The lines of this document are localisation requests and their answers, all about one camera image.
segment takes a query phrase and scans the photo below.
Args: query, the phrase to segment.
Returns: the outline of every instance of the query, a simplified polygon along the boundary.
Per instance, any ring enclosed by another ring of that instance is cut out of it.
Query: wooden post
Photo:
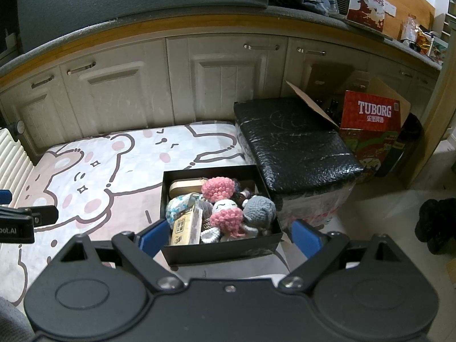
[[[456,24],[451,23],[451,37],[445,61],[435,86],[434,104],[423,125],[424,134],[418,141],[415,152],[399,171],[399,180],[410,188],[434,150],[437,148],[456,110]]]

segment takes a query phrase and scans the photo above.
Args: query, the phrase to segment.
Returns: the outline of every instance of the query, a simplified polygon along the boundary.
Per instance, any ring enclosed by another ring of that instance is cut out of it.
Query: white cabinet door
[[[235,101],[279,97],[287,41],[256,34],[168,38],[176,123],[232,120]]]
[[[173,124],[164,38],[90,54],[60,68],[85,137]]]
[[[365,72],[368,62],[369,54],[363,51],[322,41],[289,38],[282,96],[294,94],[285,80],[305,91],[308,88],[312,66],[314,64],[325,64],[328,68],[334,68],[337,73],[328,73],[326,75],[327,80],[334,82],[336,76],[339,75],[342,84],[346,75],[338,72],[338,67],[347,68],[348,72],[352,70],[362,70]],[[320,79],[316,84],[323,86],[327,80]]]
[[[390,88],[412,102],[413,95],[409,90],[416,73],[415,70],[395,61],[371,55],[368,72],[371,78],[380,78]]]
[[[31,158],[82,137],[58,67],[4,91],[0,100],[6,122],[24,121],[20,140]]]
[[[427,118],[426,110],[432,106],[430,101],[432,93],[434,92],[436,80],[416,72],[410,86],[409,94],[411,96],[412,108],[410,111],[418,117],[421,124],[424,124]]]

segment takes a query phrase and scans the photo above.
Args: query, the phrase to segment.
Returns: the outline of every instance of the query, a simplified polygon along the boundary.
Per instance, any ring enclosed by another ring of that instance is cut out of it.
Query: black wrapped package
[[[363,168],[334,126],[298,98],[234,104],[238,138],[277,205],[282,226],[327,223]]]

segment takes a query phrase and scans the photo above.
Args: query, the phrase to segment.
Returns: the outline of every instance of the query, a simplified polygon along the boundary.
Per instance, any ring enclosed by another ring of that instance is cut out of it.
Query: bear print sheet
[[[232,124],[192,123],[98,135],[50,148],[33,170],[17,207],[55,205],[56,224],[37,227],[34,244],[3,244],[0,296],[22,309],[26,289],[75,234],[108,240],[159,219],[163,171],[245,164]],[[287,273],[283,256],[257,259],[269,273]],[[161,252],[156,261],[168,268]],[[249,277],[267,274],[252,271]],[[232,267],[181,268],[183,276],[226,276]]]

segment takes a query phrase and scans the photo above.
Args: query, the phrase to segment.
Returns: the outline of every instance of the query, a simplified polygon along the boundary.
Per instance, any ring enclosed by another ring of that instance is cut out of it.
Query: wood wall
[[[385,14],[383,33],[398,40],[404,22],[409,13],[416,16],[418,24],[432,28],[435,9],[426,0],[387,0],[393,4],[397,11],[396,17]]]

